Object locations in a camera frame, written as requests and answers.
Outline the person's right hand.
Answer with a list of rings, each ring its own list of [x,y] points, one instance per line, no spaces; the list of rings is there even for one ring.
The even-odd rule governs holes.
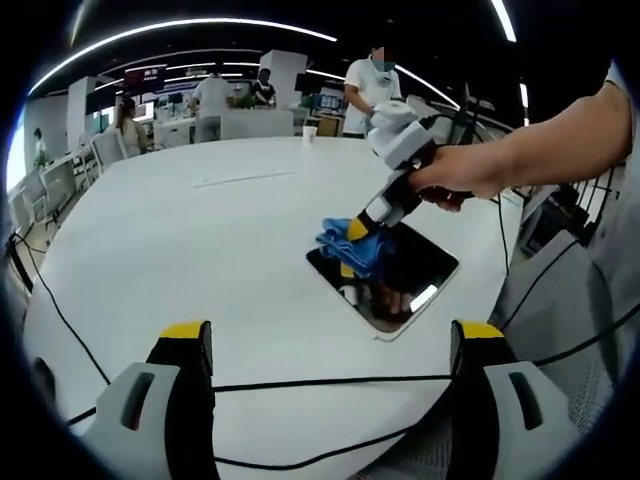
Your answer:
[[[409,176],[409,185],[421,198],[446,211],[458,212],[461,192],[489,199],[505,186],[510,155],[498,142],[440,147],[427,167]]]

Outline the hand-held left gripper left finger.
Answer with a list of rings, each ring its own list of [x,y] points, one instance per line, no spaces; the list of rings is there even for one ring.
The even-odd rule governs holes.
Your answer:
[[[87,447],[118,479],[218,479],[211,323],[161,332],[96,402]]]

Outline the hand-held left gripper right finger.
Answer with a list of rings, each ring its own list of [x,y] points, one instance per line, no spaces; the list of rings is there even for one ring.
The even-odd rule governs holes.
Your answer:
[[[451,326],[451,479],[541,479],[579,440],[564,393],[500,330]]]

